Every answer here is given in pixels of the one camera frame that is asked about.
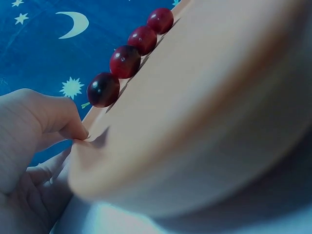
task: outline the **green stem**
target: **green stem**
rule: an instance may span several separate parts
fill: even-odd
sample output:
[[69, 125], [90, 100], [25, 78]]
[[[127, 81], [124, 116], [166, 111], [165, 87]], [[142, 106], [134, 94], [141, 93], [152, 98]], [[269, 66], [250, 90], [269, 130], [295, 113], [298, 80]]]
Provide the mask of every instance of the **green stem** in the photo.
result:
[[90, 105], [89, 102], [87, 102], [87, 103], [85, 103], [85, 104], [82, 104], [82, 105], [81, 105], [81, 108], [84, 109], [84, 108], [85, 108], [86, 106], [88, 106], [88, 105]]

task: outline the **blue fabric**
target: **blue fabric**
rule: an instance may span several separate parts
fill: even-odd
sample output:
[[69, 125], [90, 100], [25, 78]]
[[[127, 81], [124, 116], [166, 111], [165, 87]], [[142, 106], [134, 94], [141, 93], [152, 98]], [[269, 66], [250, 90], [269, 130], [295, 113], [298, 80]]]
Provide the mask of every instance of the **blue fabric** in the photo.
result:
[[[172, 8], [175, 3], [176, 0], [0, 1], [0, 95], [30, 88], [63, 96], [63, 83], [72, 78], [83, 85], [73, 99], [84, 118], [90, 109], [90, 105], [82, 107], [88, 102], [87, 85], [99, 72], [109, 71], [114, 49], [125, 44], [136, 27], [145, 25], [153, 10]], [[89, 26], [75, 37], [59, 39], [72, 29], [73, 19], [57, 12], [79, 12], [87, 17]], [[38, 153], [31, 165], [47, 160], [70, 144], [62, 142]]]

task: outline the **cranberry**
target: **cranberry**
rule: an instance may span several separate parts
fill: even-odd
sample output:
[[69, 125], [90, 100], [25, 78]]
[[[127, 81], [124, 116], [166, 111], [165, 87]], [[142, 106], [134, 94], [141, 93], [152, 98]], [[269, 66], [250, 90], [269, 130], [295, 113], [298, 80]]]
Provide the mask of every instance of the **cranberry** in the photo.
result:
[[168, 32], [174, 23], [174, 15], [168, 8], [158, 8], [153, 11], [147, 20], [147, 25], [157, 34]]
[[157, 34], [148, 26], [137, 28], [128, 38], [128, 45], [135, 46], [142, 56], [154, 50], [156, 44]]
[[120, 79], [133, 77], [141, 64], [141, 56], [134, 46], [123, 45], [117, 48], [110, 61], [111, 73]]
[[111, 73], [100, 73], [87, 88], [87, 95], [91, 105], [107, 107], [113, 104], [119, 95], [120, 83]]

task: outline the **moon pattern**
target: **moon pattern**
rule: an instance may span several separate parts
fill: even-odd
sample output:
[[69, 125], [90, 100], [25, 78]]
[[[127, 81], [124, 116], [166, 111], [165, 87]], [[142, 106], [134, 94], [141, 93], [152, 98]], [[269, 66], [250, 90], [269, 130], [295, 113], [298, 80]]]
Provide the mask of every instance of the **moon pattern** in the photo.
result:
[[59, 39], [68, 39], [84, 32], [89, 26], [89, 20], [85, 15], [79, 12], [57, 12], [56, 14], [63, 14], [71, 17], [74, 21], [73, 28]]

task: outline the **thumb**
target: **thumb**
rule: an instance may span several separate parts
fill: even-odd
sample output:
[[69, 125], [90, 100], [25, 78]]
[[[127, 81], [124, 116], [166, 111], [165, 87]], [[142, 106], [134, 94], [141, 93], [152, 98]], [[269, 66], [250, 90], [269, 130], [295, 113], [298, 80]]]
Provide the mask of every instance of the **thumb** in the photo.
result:
[[59, 132], [84, 140], [76, 105], [69, 98], [22, 89], [0, 97], [0, 192], [10, 193], [29, 165], [41, 137]]

